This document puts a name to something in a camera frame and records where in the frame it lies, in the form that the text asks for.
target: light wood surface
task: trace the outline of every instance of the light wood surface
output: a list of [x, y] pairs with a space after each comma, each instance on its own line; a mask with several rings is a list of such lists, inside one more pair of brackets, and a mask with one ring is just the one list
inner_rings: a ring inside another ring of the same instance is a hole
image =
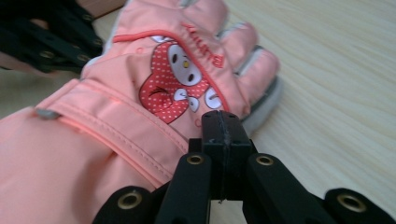
[[[252, 139], [313, 194], [353, 189], [396, 218], [396, 2], [227, 0], [282, 62], [282, 99]], [[117, 12], [95, 26], [108, 38]], [[34, 105], [55, 79], [0, 71], [0, 118]], [[211, 223], [245, 223], [241, 203], [213, 202]]]

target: pink glove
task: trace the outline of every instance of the pink glove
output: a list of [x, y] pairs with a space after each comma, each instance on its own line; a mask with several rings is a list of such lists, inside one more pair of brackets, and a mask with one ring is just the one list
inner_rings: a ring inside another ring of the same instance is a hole
[[92, 222], [116, 190], [169, 181], [205, 112], [250, 118], [265, 98], [265, 117], [278, 60], [248, 23], [217, 36], [226, 17], [220, 0], [130, 1], [81, 80], [1, 120], [0, 223]]

